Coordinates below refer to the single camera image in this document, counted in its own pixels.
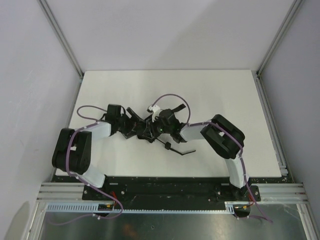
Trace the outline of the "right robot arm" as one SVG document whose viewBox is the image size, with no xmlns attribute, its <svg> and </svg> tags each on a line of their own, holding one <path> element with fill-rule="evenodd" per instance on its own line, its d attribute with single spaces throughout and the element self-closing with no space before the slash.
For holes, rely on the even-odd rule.
<svg viewBox="0 0 320 240">
<path fill-rule="evenodd" d="M 138 138 L 154 142 L 163 134 L 170 135 L 177 143 L 195 140 L 206 140 L 212 149 L 225 160 L 230 184 L 241 190 L 249 187 L 250 177 L 247 175 L 242 158 L 244 133 L 220 114 L 212 119 L 198 122 L 180 122 L 173 109 L 150 110 L 151 115 L 144 121 L 144 128 L 137 131 Z"/>
</svg>

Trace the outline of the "black folding umbrella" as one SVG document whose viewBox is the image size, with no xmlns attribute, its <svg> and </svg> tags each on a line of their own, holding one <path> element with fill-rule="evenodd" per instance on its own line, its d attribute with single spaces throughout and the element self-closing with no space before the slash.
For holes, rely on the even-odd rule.
<svg viewBox="0 0 320 240">
<path fill-rule="evenodd" d="M 185 109 L 186 108 L 186 105 L 184 103 L 180 104 L 178 107 L 174 108 L 174 109 L 171 109 L 174 111 L 174 114 Z M 150 115 L 146 118 L 146 119 L 151 119 L 152 116 L 151 116 L 151 113 Z M 137 138 L 140 139 L 140 134 L 143 130 L 145 129 L 142 129 L 141 126 L 138 127 L 139 130 L 138 130 L 138 134 L 137 134 Z M 196 152 L 196 150 L 189 150 L 189 151 L 185 151 L 185 152 L 180 152 L 174 148 L 172 148 L 172 144 L 170 142 L 164 142 L 162 140 L 159 139 L 159 137 L 162 135 L 162 134 L 159 134 L 158 131 L 157 131 L 157 127 L 156 125 L 154 126 L 154 128 L 151 128 L 153 131 L 154 131 L 154 135 L 156 136 L 156 139 L 155 140 L 158 140 L 159 142 L 161 142 L 163 145 L 164 145 L 164 148 L 168 151 L 172 151 L 172 152 L 175 152 L 181 156 L 184 156 L 184 155 L 188 155 L 188 154 L 191 154 L 191 153 L 194 153 Z"/>
</svg>

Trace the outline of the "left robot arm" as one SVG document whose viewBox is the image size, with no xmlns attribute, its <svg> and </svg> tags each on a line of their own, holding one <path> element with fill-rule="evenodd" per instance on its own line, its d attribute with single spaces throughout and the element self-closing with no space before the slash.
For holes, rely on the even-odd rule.
<svg viewBox="0 0 320 240">
<path fill-rule="evenodd" d="M 137 134 L 138 127 L 145 125 L 145 121 L 129 107 L 109 104 L 103 112 L 101 118 L 88 117 L 94 123 L 87 126 L 63 128 L 52 156 L 54 168 L 96 188 L 102 188 L 107 177 L 91 164 L 92 144 L 117 132 L 126 139 L 131 138 Z"/>
</svg>

